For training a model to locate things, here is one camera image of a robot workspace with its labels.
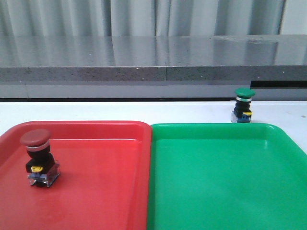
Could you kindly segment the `green mushroom push button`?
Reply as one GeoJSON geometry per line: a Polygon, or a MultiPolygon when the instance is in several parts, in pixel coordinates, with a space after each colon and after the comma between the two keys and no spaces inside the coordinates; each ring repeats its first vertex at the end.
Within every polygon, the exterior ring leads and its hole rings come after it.
{"type": "Polygon", "coordinates": [[[235,90],[236,104],[232,111],[232,123],[250,123],[252,111],[250,110],[250,103],[252,97],[256,94],[253,90],[248,88],[238,88],[235,90]]]}

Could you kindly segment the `red mushroom push button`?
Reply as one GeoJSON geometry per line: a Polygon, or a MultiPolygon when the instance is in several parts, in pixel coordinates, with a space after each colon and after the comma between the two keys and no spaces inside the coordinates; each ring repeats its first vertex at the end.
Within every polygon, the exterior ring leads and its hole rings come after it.
{"type": "Polygon", "coordinates": [[[20,143],[26,147],[30,160],[25,168],[31,186],[51,187],[60,175],[60,164],[50,152],[51,132],[47,129],[35,129],[26,132],[20,143]]]}

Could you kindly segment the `grey stone counter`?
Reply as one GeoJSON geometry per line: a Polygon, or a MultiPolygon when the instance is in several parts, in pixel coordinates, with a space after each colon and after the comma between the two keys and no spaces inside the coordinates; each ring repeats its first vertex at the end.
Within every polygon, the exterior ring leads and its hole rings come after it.
{"type": "Polygon", "coordinates": [[[307,98],[304,35],[2,36],[2,101],[307,98]]]}

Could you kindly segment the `green plastic tray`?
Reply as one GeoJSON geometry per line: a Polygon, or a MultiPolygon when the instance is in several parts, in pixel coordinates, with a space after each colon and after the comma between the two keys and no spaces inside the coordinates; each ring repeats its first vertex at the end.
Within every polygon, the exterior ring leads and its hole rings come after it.
{"type": "Polygon", "coordinates": [[[153,125],[149,230],[304,230],[307,156],[269,124],[153,125]]]}

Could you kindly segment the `red plastic tray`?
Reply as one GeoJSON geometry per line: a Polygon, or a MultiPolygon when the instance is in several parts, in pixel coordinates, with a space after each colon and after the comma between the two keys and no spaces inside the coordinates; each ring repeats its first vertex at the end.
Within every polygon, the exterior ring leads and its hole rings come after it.
{"type": "Polygon", "coordinates": [[[0,227],[3,230],[144,230],[152,128],[137,121],[32,121],[0,137],[0,227]],[[61,174],[31,186],[27,131],[51,132],[61,174]]]}

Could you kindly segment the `grey pleated curtain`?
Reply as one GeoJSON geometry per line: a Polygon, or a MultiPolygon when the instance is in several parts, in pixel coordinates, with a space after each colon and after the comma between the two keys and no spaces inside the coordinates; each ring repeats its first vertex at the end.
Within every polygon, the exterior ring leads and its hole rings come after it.
{"type": "Polygon", "coordinates": [[[2,36],[276,35],[283,0],[3,0],[2,36]]]}

